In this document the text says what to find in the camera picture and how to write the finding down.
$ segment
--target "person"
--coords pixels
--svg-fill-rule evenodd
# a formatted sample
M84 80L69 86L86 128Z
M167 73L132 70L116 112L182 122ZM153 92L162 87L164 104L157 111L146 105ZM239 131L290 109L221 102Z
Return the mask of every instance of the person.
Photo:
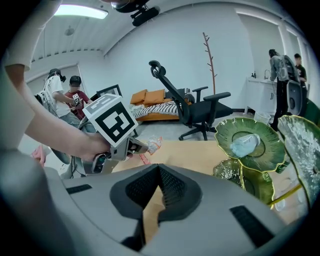
M274 115L273 123L271 128L276 132L278 131L278 119L285 115L288 111L287 102L287 83L288 81L281 81L280 77L280 54L276 52L275 49L269 50L270 56L270 68L271 77L270 80L274 81L276 79L276 112Z
M73 99L73 96L78 94L79 98L81 99L81 104L77 107L73 106L72 104L67 103L69 108L71 109L71 112L75 114L75 116L82 120L85 117L85 113L83 112L84 109L84 102L87 104L91 104L93 101L88 98L88 96L80 89L81 85L81 77L78 75L74 75L70 78L70 89L68 92L66 92L64 95L68 98Z
M302 91L302 108L299 116L303 117L306 113L306 108L307 108L307 86L306 86L307 72L306 72L306 69L301 65L301 56L299 53L296 53L294 55L294 60L295 60L295 67L299 73L300 85L301 85L301 91Z
M110 151L98 133L85 133L50 114L35 98L24 78L46 23L62 0L41 1L8 46L0 65L0 149L14 150L24 133L34 140L71 156L92 161Z
M74 99L72 97L65 96L64 89L62 87L62 82L64 81L61 71L57 68L50 70L48 79L45 82L43 93L45 100L50 108L59 119L67 122L75 128L80 125L80 120L71 112L69 105L74 105ZM93 125L86 123L82 130L87 133L95 133Z

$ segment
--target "zebra striped blanket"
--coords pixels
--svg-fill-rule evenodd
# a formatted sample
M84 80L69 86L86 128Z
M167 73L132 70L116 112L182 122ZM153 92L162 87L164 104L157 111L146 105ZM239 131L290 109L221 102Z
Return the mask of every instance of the zebra striped blanket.
M148 106L145 108L136 109L132 111L132 114L135 119L145 117L150 113L178 116L177 106L174 101L169 101L166 103L157 104L154 106Z

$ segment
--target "white t-shirt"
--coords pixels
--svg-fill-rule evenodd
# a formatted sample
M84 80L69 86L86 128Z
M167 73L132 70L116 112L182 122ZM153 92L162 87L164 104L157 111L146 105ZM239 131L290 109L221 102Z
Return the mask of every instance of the white t-shirt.
M29 126L34 112L10 81L5 66L21 64L28 71L46 23L57 11L62 0L43 0L23 24L0 63L0 149L16 149Z
M53 93L55 92L59 92L62 94L64 93L64 89L62 87L61 80L58 75L54 75L46 81L43 88L43 93L47 103L50 105L52 110L56 113L58 118L60 118L69 114L70 108L66 103L57 101L53 98Z

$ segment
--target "ceiling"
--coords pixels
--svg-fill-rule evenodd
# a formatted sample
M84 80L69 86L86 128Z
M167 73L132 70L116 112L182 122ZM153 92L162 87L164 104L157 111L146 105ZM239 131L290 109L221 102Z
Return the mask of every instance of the ceiling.
M148 7L159 6L161 12L202 2L236 2L256 6L285 16L284 10L273 0L150 0ZM64 4L77 4L104 9L109 12L105 19L81 16L54 16L41 33L33 62L53 55L76 51L102 51L105 55L121 38L133 30L132 19L127 13L119 13L108 3L99 0L63 0ZM66 36L68 28L75 32Z

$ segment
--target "black office chair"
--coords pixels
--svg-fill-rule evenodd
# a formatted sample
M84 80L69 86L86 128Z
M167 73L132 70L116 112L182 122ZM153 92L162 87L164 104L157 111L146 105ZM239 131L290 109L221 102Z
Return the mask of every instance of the black office chair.
M177 89L165 77L166 69L156 60L150 61L149 65L151 66L152 75L159 79L172 93L180 121L189 128L195 127L195 129L182 134L179 137L180 141L183 141L185 136L198 132L202 132L204 140L207 141L207 132L217 132L216 129L212 127L215 118L226 117L233 113L230 107L218 102L220 99L231 96L230 92L207 96L203 98L203 101L200 101L201 91L208 87L194 89L193 92L196 92L196 103L188 105L184 98L178 93Z

